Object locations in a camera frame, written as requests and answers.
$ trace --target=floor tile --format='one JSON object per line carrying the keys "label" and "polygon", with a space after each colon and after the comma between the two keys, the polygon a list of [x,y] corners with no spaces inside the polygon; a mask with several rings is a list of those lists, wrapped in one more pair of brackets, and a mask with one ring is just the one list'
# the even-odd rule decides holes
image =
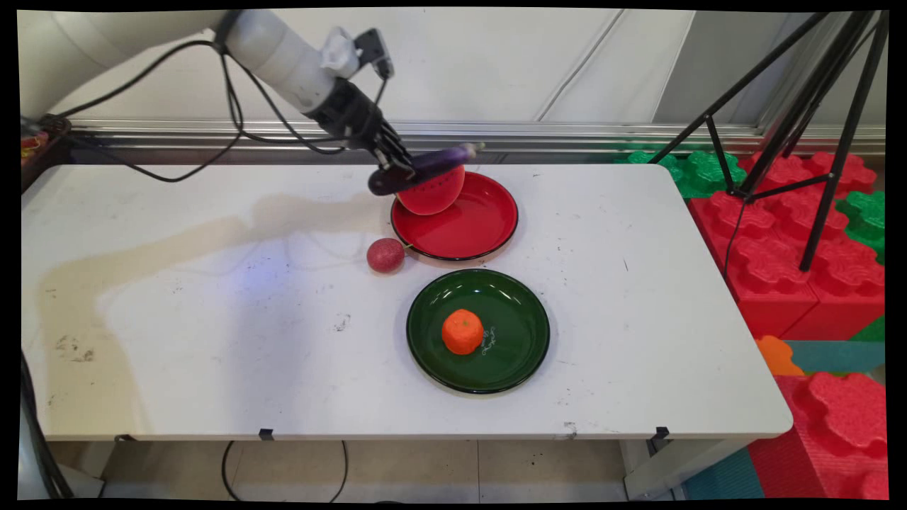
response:
{"label": "floor tile", "polygon": [[617,441],[480,441],[482,503],[627,501]]}
{"label": "floor tile", "polygon": [[[228,499],[220,480],[226,445],[223,441],[118,443],[104,470],[103,497]],[[228,457],[228,474],[236,471],[236,453],[231,451]]]}
{"label": "floor tile", "polygon": [[82,451],[88,445],[85,441],[48,441],[47,446],[57,464],[73,467],[78,465]]}
{"label": "floor tile", "polygon": [[[474,441],[347,441],[349,474],[338,503],[475,503]],[[233,490],[243,499],[326,502],[343,478],[339,441],[252,442]]]}

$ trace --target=table leg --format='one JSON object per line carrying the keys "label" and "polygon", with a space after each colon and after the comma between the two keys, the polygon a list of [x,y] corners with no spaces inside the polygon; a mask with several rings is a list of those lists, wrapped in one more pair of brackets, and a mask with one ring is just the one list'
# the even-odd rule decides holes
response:
{"label": "table leg", "polygon": [[679,439],[637,466],[627,464],[624,486],[629,500],[650,500],[714,465],[752,439]]}
{"label": "table leg", "polygon": [[66,483],[73,490],[75,497],[98,497],[104,487],[104,481],[94,476],[89,476],[82,471],[71,467],[60,466],[60,472],[66,478]]}

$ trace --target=teal foam mat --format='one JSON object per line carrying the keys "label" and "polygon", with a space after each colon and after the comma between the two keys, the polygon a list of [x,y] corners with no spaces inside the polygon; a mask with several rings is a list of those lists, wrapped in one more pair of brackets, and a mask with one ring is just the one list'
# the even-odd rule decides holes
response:
{"label": "teal foam mat", "polygon": [[766,497],[746,448],[693,476],[684,487],[687,498],[694,500]]}
{"label": "teal foam mat", "polygon": [[884,342],[786,340],[805,372],[869,372],[885,362]]}

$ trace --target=black cable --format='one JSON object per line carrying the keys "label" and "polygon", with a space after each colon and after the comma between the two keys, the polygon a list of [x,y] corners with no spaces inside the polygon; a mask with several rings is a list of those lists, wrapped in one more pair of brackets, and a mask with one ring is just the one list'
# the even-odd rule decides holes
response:
{"label": "black cable", "polygon": [[385,94],[386,85],[387,85],[387,80],[381,80],[381,86],[378,87],[378,94],[375,96],[375,106],[377,106],[378,103],[381,102],[381,96]]}
{"label": "black cable", "polygon": [[124,83],[123,85],[117,87],[112,92],[106,93],[105,95],[102,95],[101,97],[99,97],[93,101],[89,101],[88,103],[80,104],[78,106],[75,106],[74,108],[70,108],[69,110],[66,110],[63,113],[58,113],[58,114],[54,115],[54,119],[62,119],[64,117],[70,117],[72,115],[75,115],[76,113],[79,113],[83,110],[87,110],[93,106],[97,106],[98,104],[101,104],[109,99],[112,99],[112,98],[120,95],[121,93],[126,92],[128,89],[132,88],[133,85],[140,82],[142,80],[142,78],[147,76],[151,71],[154,71],[154,69],[157,68],[157,66],[163,64],[164,61],[166,61],[170,57],[174,56],[175,54],[181,52],[182,50],[185,50],[186,48],[190,48],[192,46],[214,47],[214,43],[212,43],[211,41],[195,40],[195,41],[188,41],[187,43],[183,43],[178,46],[175,46],[175,47],[171,48],[167,53],[158,57],[157,60],[155,60],[154,62],[151,63],[151,65],[149,65],[144,70],[142,70],[141,73],[139,73],[136,77],[132,78],[130,81]]}
{"label": "black cable", "polygon": [[746,207],[746,199],[749,197],[744,197],[740,203],[740,216],[737,216],[737,223],[734,225],[734,233],[731,234],[731,239],[727,241],[727,253],[725,253],[725,268],[721,271],[722,276],[727,280],[727,263],[731,260],[731,244],[734,243],[734,238],[736,237],[737,229],[740,228],[740,221],[743,220],[743,209]]}
{"label": "black cable", "polygon": [[227,47],[229,31],[233,29],[233,25],[239,20],[243,11],[245,11],[245,9],[230,9],[224,17],[220,18],[218,27],[214,29],[214,44],[220,53],[226,51],[225,48]]}
{"label": "black cable", "polygon": [[235,442],[236,441],[230,441],[227,443],[227,448],[224,450],[224,457],[220,460],[220,479],[223,480],[224,488],[227,489],[230,497],[236,501],[244,501],[233,492],[233,488],[229,486],[229,481],[227,481],[227,455],[229,454],[229,450],[233,448],[233,443]]}
{"label": "black cable", "polygon": [[[237,131],[238,131],[236,137],[234,137],[233,140],[231,140],[227,144],[227,146],[225,146],[223,149],[221,149],[218,153],[216,153],[213,157],[211,157],[209,160],[204,162],[202,165],[200,165],[199,167],[197,167],[179,177],[172,177],[172,178],[163,177],[154,172],[145,170],[138,165],[127,162],[126,160],[117,156],[116,154],[106,151],[103,148],[98,147],[92,143],[85,142],[76,136],[72,136],[70,134],[65,134],[65,135],[61,135],[61,137],[66,140],[69,140],[70,142],[72,142],[84,149],[87,149],[92,152],[97,152],[100,155],[106,157],[107,159],[110,159],[114,162],[118,162],[119,164],[129,167],[130,169],[135,170],[139,173],[142,173],[143,175],[147,175],[148,177],[151,177],[157,181],[170,182],[170,183],[184,181],[186,179],[189,179],[189,177],[191,177],[192,175],[195,175],[196,173],[201,172],[203,169],[205,169],[209,165],[213,164],[220,157],[222,157],[225,153],[227,153],[227,151],[232,149],[233,146],[235,146],[236,143],[239,142],[239,139],[242,138],[243,136],[249,138],[250,140],[254,140],[256,142],[303,143],[312,151],[318,152],[321,154],[325,154],[325,155],[338,154],[340,152],[343,152],[346,149],[346,147],[339,147],[336,149],[322,149],[320,147],[316,147],[315,145],[313,145],[312,142],[342,142],[342,141],[348,140],[349,137],[319,138],[319,139],[310,141],[310,140],[303,138],[301,135],[299,135],[299,133],[293,129],[293,127],[289,124],[289,122],[287,122],[287,119],[283,116],[283,114],[280,112],[280,110],[277,108],[277,106],[271,100],[270,96],[268,95],[268,92],[264,89],[264,87],[261,85],[261,83],[255,77],[255,75],[252,74],[248,69],[246,69],[244,66],[242,66],[240,64],[239,66],[243,69],[243,71],[246,72],[246,74],[249,76],[249,78],[252,79],[252,82],[256,85],[258,90],[261,92],[262,96],[265,98],[265,101],[268,102],[268,105],[270,106],[271,110],[279,118],[281,123],[283,123],[284,127],[286,127],[287,130],[290,131],[290,133],[293,134],[294,137],[296,137],[296,140],[269,139],[269,138],[260,137],[260,136],[246,132],[244,129],[245,123],[242,118],[242,110],[241,110],[241,106],[239,103],[239,98],[236,95],[236,91],[233,89],[231,80],[229,79],[229,71],[228,71],[227,63],[226,63],[226,60],[224,57],[224,54],[226,53],[226,51],[224,50],[223,46],[221,44],[218,44],[217,42],[203,41],[203,40],[188,41],[187,43],[179,44],[179,45],[171,48],[167,53],[158,57],[153,63],[151,63],[148,67],[146,67],[144,70],[142,70],[138,75],[136,75],[134,78],[132,78],[129,82],[124,83],[123,85],[114,89],[113,91],[111,91],[101,97],[98,97],[88,103],[83,103],[78,106],[75,106],[74,108],[66,110],[65,112],[58,113],[56,115],[51,115],[49,117],[48,121],[55,121],[60,118],[64,118],[64,117],[74,115],[76,113],[80,113],[84,110],[87,110],[88,108],[91,108],[100,103],[108,101],[108,100],[112,99],[113,97],[116,97],[117,95],[119,95],[119,94],[125,92],[126,90],[130,89],[131,87],[133,87],[135,84],[137,84],[139,81],[141,81],[145,76],[147,76],[151,71],[153,71],[155,68],[157,68],[163,62],[165,62],[167,59],[174,56],[176,53],[178,53],[186,48],[190,48],[192,46],[208,46],[210,48],[215,49],[215,51],[218,51],[218,53],[220,54],[221,65],[222,65],[223,71],[224,71],[224,79],[225,79],[226,85],[227,85],[227,98],[228,98],[227,101],[228,101],[228,107],[229,107],[229,111],[230,111],[230,119],[232,120],[234,127],[236,127]],[[385,84],[386,84],[386,82],[382,82],[381,90],[379,91],[379,94],[378,94],[379,99],[380,99],[381,93],[384,91]]]}
{"label": "black cable", "polygon": [[25,361],[25,352],[22,352],[22,362],[20,365],[20,395],[23,401],[23,411],[25,421],[28,423],[32,447],[35,458],[38,461],[38,469],[41,474],[44,488],[47,494],[54,499],[64,497],[73,497],[73,490],[63,477],[60,467],[54,460],[47,440],[44,438],[44,432],[41,430],[41,424],[38,423],[37,405],[34,401],[34,385],[32,383],[32,374],[28,369],[28,363]]}
{"label": "black cable", "polygon": [[343,481],[340,482],[340,488],[337,489],[337,493],[330,501],[328,501],[328,503],[334,503],[340,493],[343,492],[343,488],[346,485],[346,474],[349,471],[349,460],[346,458],[346,441],[340,441],[340,444],[343,445]]}
{"label": "black cable", "polygon": [[[236,501],[245,501],[233,492],[233,488],[230,486],[229,481],[227,480],[227,455],[229,455],[230,449],[233,447],[233,443],[236,441],[230,441],[227,443],[227,447],[224,449],[224,456],[220,460],[220,479],[224,483],[224,488],[227,489],[230,497]],[[334,497],[331,498],[329,503],[334,503],[340,493],[343,492],[343,488],[346,486],[346,476],[349,474],[349,458],[346,456],[346,441],[340,441],[340,444],[343,445],[343,481],[340,482],[340,488],[337,489]]]}

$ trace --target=orange foam block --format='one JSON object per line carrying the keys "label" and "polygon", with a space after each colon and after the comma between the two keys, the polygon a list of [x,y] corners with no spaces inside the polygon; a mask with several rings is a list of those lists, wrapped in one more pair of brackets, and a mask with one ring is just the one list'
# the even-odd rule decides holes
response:
{"label": "orange foam block", "polygon": [[759,352],[766,359],[768,369],[772,371],[773,376],[803,376],[804,371],[794,364],[794,350],[787,345],[782,339],[765,335],[756,339],[756,346]]}

